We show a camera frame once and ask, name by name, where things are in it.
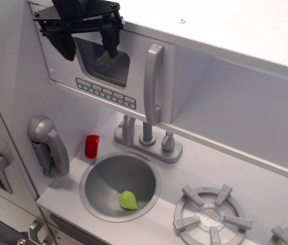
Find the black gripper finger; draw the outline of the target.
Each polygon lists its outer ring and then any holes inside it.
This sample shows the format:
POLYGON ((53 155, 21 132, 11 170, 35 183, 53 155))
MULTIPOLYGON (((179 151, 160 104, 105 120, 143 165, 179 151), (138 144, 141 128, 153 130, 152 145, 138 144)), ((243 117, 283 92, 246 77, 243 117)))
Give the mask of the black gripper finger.
POLYGON ((99 32, 102 43, 110 58, 117 56, 117 46, 119 45, 120 15, 104 15, 101 19, 99 32))
POLYGON ((46 37, 66 60, 74 60, 76 44, 71 34, 47 34, 46 37))

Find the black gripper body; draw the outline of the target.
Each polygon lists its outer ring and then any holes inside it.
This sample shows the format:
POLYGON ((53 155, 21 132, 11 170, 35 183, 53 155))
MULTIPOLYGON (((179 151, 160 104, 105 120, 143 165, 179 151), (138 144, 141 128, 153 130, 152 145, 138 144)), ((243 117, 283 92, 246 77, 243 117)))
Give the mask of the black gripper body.
POLYGON ((39 22, 44 36, 108 32, 118 35, 124 28, 120 5, 111 1, 52 1, 53 6, 37 11, 33 20, 39 22))

